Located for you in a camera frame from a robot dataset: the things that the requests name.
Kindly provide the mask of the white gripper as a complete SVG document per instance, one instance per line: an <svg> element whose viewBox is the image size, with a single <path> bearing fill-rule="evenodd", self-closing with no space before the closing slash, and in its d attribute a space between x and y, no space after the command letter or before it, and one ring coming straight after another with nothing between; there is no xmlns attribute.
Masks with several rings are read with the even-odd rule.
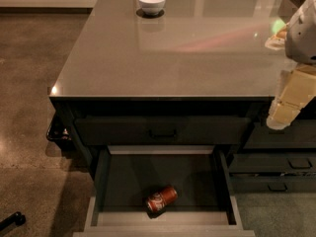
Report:
<svg viewBox="0 0 316 237"><path fill-rule="evenodd" d="M316 67L298 64L287 76L277 101L270 106L267 127L274 130L287 128L315 96Z"/></svg>

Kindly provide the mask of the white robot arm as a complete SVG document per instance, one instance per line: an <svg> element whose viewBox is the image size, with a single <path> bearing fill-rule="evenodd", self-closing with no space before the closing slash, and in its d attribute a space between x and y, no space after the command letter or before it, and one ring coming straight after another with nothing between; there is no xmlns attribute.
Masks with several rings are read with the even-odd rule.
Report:
<svg viewBox="0 0 316 237"><path fill-rule="evenodd" d="M316 97L316 0L305 0L265 47L283 49L296 62L291 71L281 71L266 121L269 128L282 130Z"/></svg>

